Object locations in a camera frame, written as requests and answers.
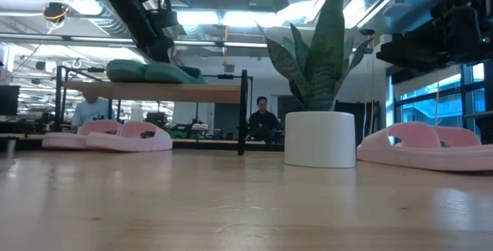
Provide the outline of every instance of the glass window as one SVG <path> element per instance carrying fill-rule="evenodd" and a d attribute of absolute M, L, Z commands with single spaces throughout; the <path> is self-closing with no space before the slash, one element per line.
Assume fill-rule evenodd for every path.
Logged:
<path fill-rule="evenodd" d="M 480 82 L 485 80 L 485 65 L 480 63 L 472 66 L 472 79 L 473 82 Z"/>
<path fill-rule="evenodd" d="M 472 92 L 475 113 L 486 112 L 485 89 L 476 89 Z"/>
<path fill-rule="evenodd" d="M 418 121 L 434 125 L 436 108 L 435 99 L 403 105 L 401 121 Z M 438 125 L 462 127 L 462 100 L 460 94 L 440 97 L 438 101 Z"/>
<path fill-rule="evenodd" d="M 452 77 L 442 79 L 440 81 L 440 88 L 439 89 L 440 90 L 453 89 L 453 88 L 458 88 L 459 86 L 461 86 L 461 74 L 453 75 Z M 418 96 L 422 96 L 422 95 L 427 95 L 430 93 L 435 93 L 437 91 L 437 88 L 438 88 L 438 83 L 436 82 L 434 84 L 427 85 L 424 88 L 421 88 L 421 89 L 415 90 L 413 92 L 409 92 L 409 93 L 402 95 L 401 100 L 410 99 L 410 98 L 414 98 L 414 97 L 418 97 Z"/>

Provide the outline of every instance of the black robotic arm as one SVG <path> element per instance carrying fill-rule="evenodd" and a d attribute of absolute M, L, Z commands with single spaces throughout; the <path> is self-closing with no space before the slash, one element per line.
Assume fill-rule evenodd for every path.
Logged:
<path fill-rule="evenodd" d="M 144 2 L 149 0 L 108 0 L 119 17 L 126 23 L 136 46 L 152 60 L 169 62 L 167 50 L 174 45 L 173 40 L 164 35 L 163 29 L 178 25 L 176 12 L 171 9 L 169 0 L 163 0 L 166 7 L 146 10 Z"/>

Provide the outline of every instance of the pink slipper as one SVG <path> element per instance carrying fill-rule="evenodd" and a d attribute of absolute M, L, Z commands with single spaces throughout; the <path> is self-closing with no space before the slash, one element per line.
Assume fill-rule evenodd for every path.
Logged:
<path fill-rule="evenodd" d="M 92 148 L 121 152 L 163 151 L 173 147 L 169 134 L 148 122 L 127 122 L 118 135 L 91 132 L 86 144 Z"/>
<path fill-rule="evenodd" d="M 48 132 L 42 146 L 47 149 L 87 149 L 87 136 L 91 132 L 108 132 L 118 134 L 122 124 L 113 120 L 88 122 L 79 128 L 77 134 L 67 132 Z"/>
<path fill-rule="evenodd" d="M 389 136 L 401 140 L 392 146 Z M 450 147 L 441 147 L 444 142 Z M 471 131 L 422 122 L 397 123 L 366 137 L 357 147 L 366 162 L 439 171 L 493 170 L 493 146 L 482 146 Z"/>

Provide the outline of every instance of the man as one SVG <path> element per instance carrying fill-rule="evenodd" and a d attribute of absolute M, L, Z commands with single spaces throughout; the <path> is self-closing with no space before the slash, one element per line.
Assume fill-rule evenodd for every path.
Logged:
<path fill-rule="evenodd" d="M 274 129 L 282 130 L 283 126 L 277 120 L 277 117 L 267 111 L 267 98 L 257 98 L 259 110 L 250 116 L 250 136 L 253 138 L 268 139 L 273 135 Z"/>
<path fill-rule="evenodd" d="M 99 98 L 97 95 L 83 92 L 85 101 L 80 102 L 75 108 L 72 126 L 79 127 L 87 122 L 98 119 L 108 119 L 108 100 Z"/>

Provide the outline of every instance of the white pot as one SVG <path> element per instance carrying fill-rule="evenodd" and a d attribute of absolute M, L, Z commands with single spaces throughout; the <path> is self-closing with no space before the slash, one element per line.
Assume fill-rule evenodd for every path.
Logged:
<path fill-rule="evenodd" d="M 292 112 L 286 115 L 284 162 L 294 166 L 356 166 L 354 115 Z"/>

